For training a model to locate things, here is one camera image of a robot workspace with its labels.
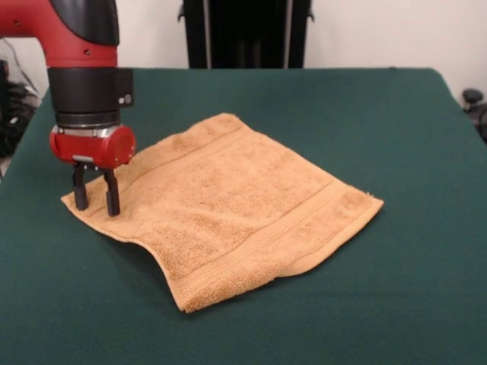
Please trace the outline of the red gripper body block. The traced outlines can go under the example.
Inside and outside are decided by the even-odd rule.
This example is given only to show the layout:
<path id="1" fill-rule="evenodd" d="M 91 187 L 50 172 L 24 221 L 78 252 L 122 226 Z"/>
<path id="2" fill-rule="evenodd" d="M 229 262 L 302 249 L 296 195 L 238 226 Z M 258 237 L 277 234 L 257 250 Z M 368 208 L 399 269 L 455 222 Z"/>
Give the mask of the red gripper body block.
<path id="1" fill-rule="evenodd" d="M 88 163 L 101 169 L 128 164 L 135 154 L 135 135 L 125 125 L 105 129 L 64 129 L 53 127 L 49 144 L 65 163 Z"/>

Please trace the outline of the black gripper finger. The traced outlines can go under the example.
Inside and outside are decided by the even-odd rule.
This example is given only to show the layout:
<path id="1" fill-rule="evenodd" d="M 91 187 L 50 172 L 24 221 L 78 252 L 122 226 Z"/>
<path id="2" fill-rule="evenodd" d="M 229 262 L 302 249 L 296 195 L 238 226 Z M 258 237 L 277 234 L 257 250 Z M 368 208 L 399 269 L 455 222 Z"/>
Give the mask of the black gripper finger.
<path id="1" fill-rule="evenodd" d="M 120 214 L 118 182 L 113 169 L 104 170 L 103 178 L 107 184 L 107 212 L 110 217 Z"/>
<path id="2" fill-rule="evenodd" d="M 85 165 L 75 164 L 73 173 L 73 185 L 75 195 L 75 205 L 79 211 L 84 211 L 88 207 L 88 196 L 84 184 Z"/>

